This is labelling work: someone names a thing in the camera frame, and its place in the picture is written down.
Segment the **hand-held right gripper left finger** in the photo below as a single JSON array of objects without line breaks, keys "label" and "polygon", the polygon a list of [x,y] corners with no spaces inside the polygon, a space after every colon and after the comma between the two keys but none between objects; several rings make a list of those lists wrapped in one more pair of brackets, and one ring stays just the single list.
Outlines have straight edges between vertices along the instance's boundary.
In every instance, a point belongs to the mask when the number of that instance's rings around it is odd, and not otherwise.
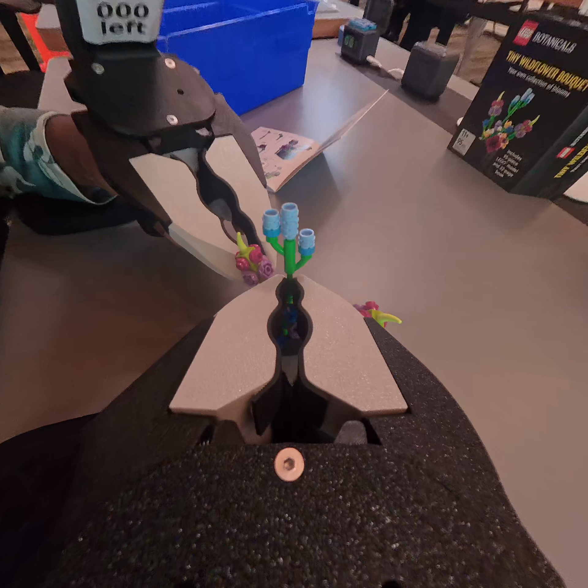
[{"label": "hand-held right gripper left finger", "polygon": [[173,413],[234,421],[244,437],[270,437],[269,426],[256,433],[253,396],[279,369],[268,319],[278,305],[277,274],[227,303],[214,317],[169,409]]}]

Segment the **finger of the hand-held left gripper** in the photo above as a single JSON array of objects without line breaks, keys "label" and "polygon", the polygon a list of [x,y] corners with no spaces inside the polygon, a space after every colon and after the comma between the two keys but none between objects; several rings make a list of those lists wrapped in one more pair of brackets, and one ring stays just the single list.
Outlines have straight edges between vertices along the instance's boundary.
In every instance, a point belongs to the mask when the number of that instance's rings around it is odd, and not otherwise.
[{"label": "finger of the hand-held left gripper", "polygon": [[249,245],[265,250],[263,213],[269,194],[258,149],[251,133],[220,93],[208,124],[212,138],[202,151],[202,200],[222,220],[230,221]]},{"label": "finger of the hand-held left gripper", "polygon": [[148,153],[130,158],[129,163],[169,216],[172,240],[217,274],[242,281],[235,255],[236,230],[244,236],[243,223],[216,214],[231,213],[228,205],[213,205],[210,210],[194,173],[179,159]]}]

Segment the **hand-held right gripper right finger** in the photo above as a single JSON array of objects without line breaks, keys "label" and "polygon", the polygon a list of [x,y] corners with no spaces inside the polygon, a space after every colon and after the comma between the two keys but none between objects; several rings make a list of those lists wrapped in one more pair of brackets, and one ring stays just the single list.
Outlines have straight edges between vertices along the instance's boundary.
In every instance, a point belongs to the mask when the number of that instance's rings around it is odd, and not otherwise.
[{"label": "hand-held right gripper right finger", "polygon": [[303,385],[326,401],[318,427],[339,432],[345,422],[404,414],[409,407],[364,317],[341,296],[298,278],[310,336],[302,348]]}]

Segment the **lego flower bouquet model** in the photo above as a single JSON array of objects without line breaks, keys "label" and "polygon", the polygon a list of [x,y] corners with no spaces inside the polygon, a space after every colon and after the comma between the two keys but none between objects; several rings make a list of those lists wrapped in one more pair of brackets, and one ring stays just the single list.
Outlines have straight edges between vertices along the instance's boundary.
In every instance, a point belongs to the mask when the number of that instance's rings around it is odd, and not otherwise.
[{"label": "lego flower bouquet model", "polygon": [[[237,245],[239,249],[235,254],[235,265],[248,287],[265,282],[275,274],[274,265],[267,255],[261,252],[260,245],[247,245],[240,233],[237,234]],[[389,322],[402,323],[397,316],[383,312],[379,305],[371,300],[363,305],[355,303],[353,307],[362,317],[376,320],[381,327],[386,327]],[[293,294],[282,297],[281,318],[273,327],[273,332],[283,355],[292,356],[302,347],[307,325],[295,305]]]}]

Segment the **green lego sprig blue buds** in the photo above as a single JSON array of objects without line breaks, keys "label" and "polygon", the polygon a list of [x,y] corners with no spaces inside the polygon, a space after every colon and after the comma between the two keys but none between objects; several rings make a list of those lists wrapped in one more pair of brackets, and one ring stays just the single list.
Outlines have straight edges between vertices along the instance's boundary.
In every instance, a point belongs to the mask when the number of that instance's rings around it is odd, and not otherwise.
[{"label": "green lego sprig blue buds", "polygon": [[262,231],[266,242],[283,257],[286,278],[293,279],[296,272],[311,260],[316,245],[312,229],[299,229],[298,205],[287,202],[280,210],[264,211]]}]

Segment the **blue plastic bin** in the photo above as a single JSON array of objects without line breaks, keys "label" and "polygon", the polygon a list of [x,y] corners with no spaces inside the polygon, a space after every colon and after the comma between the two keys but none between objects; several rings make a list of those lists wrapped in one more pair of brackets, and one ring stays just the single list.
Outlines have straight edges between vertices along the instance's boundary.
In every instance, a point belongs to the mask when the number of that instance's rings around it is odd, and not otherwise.
[{"label": "blue plastic bin", "polygon": [[158,49],[195,67],[237,115],[305,83],[317,1],[165,1]]}]

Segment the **person's left forearm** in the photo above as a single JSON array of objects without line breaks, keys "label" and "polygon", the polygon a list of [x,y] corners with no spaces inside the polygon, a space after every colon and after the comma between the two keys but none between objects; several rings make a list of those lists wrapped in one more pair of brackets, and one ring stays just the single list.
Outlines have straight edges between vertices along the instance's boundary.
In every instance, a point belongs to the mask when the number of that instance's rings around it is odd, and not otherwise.
[{"label": "person's left forearm", "polygon": [[103,206],[116,198],[71,115],[1,106],[1,195]]}]

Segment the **lego instruction booklet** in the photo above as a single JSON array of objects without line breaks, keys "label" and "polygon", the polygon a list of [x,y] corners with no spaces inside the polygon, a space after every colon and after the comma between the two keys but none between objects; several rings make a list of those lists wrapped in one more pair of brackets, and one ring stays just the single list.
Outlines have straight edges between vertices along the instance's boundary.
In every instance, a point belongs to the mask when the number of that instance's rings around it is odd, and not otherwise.
[{"label": "lego instruction booklet", "polygon": [[308,163],[340,141],[381,101],[386,93],[387,91],[382,92],[376,100],[357,111],[342,127],[321,143],[277,129],[265,127],[255,129],[252,137],[261,159],[268,192],[277,193]]}]

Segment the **black lego set box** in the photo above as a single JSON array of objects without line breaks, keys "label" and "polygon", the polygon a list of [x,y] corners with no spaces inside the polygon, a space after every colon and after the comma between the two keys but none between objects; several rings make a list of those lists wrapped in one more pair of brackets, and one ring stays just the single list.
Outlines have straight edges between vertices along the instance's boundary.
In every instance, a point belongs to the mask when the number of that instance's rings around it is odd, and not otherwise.
[{"label": "black lego set box", "polygon": [[587,173],[587,17],[517,17],[447,149],[510,194],[564,195]]}]

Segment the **person's left hand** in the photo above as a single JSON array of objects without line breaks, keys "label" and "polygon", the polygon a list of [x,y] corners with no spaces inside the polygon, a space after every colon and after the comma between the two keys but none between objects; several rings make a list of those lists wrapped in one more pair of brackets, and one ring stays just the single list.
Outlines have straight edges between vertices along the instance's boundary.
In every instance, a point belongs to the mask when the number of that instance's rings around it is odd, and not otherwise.
[{"label": "person's left hand", "polygon": [[[46,124],[45,136],[55,163],[88,199],[98,196],[99,203],[96,205],[103,205],[121,198],[139,208],[128,198],[118,195],[102,176],[90,146],[71,115],[52,116]],[[157,222],[157,237],[170,239],[161,222]]]}]

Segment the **orange traffic cone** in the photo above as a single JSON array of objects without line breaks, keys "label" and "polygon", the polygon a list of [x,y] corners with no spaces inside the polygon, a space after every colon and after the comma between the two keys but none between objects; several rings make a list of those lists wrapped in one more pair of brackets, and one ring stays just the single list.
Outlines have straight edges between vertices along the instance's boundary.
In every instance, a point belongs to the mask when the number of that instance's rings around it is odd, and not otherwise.
[{"label": "orange traffic cone", "polygon": [[32,48],[36,51],[40,60],[40,70],[44,73],[51,59],[69,58],[70,52],[59,28],[45,27],[39,29],[37,27],[39,16],[40,13],[19,13],[20,22],[24,27],[24,31],[30,37]]}]

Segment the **black battery charger case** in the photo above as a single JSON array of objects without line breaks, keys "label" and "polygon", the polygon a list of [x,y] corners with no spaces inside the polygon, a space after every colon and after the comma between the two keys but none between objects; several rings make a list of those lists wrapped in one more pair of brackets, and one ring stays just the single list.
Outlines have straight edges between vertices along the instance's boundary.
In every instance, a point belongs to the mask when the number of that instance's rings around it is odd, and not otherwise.
[{"label": "black battery charger case", "polygon": [[351,19],[343,26],[341,37],[341,56],[355,65],[367,63],[374,57],[380,34],[378,26],[367,19]]}]

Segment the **grey hard case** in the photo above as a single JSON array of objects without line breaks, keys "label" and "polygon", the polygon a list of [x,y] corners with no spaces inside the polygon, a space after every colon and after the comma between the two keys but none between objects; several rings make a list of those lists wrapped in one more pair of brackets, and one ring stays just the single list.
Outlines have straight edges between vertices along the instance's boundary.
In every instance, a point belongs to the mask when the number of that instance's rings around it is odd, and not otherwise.
[{"label": "grey hard case", "polygon": [[460,62],[458,51],[439,43],[415,43],[401,78],[401,87],[411,95],[430,102],[445,92]]}]

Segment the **black board with white ledge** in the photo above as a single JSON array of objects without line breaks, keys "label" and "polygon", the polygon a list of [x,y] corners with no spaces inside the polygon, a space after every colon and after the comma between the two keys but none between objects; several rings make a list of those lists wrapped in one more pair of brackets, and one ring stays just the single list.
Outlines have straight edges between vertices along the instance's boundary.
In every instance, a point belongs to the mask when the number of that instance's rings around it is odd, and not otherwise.
[{"label": "black board with white ledge", "polygon": [[588,191],[587,191],[587,172],[582,175],[574,184],[566,189],[565,197],[574,200],[576,202],[585,203],[588,202]]}]

